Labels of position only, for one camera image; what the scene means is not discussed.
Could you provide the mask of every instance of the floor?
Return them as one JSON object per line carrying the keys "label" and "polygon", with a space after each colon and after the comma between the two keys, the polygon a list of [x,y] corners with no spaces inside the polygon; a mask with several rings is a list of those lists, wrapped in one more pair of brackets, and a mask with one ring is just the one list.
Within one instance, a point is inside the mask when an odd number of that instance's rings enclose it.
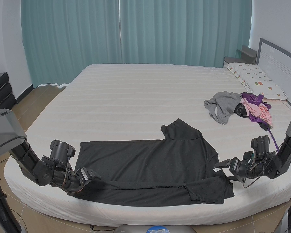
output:
{"label": "floor", "polygon": [[[35,88],[29,93],[19,104],[16,104],[12,110],[14,111],[19,123],[26,131],[30,125],[35,121],[43,109],[64,89],[57,86],[40,86]],[[9,154],[0,156],[0,161],[9,157]],[[100,227],[95,226],[93,229],[88,224],[80,224],[71,221],[58,219],[52,216],[47,216],[36,212],[23,204],[21,200],[13,194],[7,182],[4,179],[5,162],[0,163],[0,184],[2,190],[7,194],[8,204],[10,208],[16,211],[14,215],[20,224],[26,224],[28,233],[86,233],[86,232],[105,232],[111,233],[114,227]],[[218,224],[218,225],[199,225],[193,226],[194,230],[199,233],[258,233],[273,232],[277,223],[280,221],[283,213],[291,204],[289,202],[283,203],[268,210],[259,212],[255,215],[237,220],[231,223]]]}

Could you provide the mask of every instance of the gray headboard frame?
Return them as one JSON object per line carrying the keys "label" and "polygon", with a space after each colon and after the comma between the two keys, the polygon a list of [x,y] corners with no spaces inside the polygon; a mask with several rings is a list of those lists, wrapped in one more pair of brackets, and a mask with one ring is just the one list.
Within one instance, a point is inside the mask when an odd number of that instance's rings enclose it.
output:
{"label": "gray headboard frame", "polygon": [[259,45],[259,51],[257,53],[257,58],[256,58],[256,64],[258,65],[259,64],[259,60],[260,60],[260,53],[261,53],[261,48],[262,48],[262,43],[265,43],[271,47],[273,47],[274,49],[277,49],[278,51],[284,53],[285,55],[289,56],[291,58],[291,53],[288,52],[287,50],[277,46],[276,44],[274,43],[271,43],[270,41],[267,41],[263,38],[260,38],[260,45]]}

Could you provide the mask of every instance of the pile of clothes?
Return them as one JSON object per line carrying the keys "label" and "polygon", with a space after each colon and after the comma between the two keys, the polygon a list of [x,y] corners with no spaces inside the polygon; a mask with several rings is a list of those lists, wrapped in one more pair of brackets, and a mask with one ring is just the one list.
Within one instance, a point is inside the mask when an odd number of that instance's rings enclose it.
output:
{"label": "pile of clothes", "polygon": [[256,96],[252,93],[241,94],[233,92],[217,92],[212,99],[205,100],[204,105],[209,114],[221,124],[228,122],[231,112],[240,117],[249,118],[257,122],[266,131],[272,128],[272,116],[269,112],[271,105],[263,102],[262,94]]}

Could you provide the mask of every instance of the black t-shirt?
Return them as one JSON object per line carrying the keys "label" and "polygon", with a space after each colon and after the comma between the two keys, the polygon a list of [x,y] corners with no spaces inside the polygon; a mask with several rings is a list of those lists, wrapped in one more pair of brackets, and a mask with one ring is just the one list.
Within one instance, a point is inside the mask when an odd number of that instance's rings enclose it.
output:
{"label": "black t-shirt", "polygon": [[163,140],[81,143],[75,170],[91,168],[91,181],[74,196],[126,206],[222,204],[234,196],[221,169],[213,170],[218,153],[182,120],[163,125]]}

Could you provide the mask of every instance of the white wall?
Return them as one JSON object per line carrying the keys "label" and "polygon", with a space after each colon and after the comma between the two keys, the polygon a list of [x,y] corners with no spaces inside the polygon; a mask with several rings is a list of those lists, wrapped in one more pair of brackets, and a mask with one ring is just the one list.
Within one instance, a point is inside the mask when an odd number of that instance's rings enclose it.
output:
{"label": "white wall", "polygon": [[20,2],[0,0],[0,73],[8,72],[16,98],[32,84],[22,43]]}
{"label": "white wall", "polygon": [[258,51],[260,38],[291,52],[291,0],[252,0],[249,47]]}

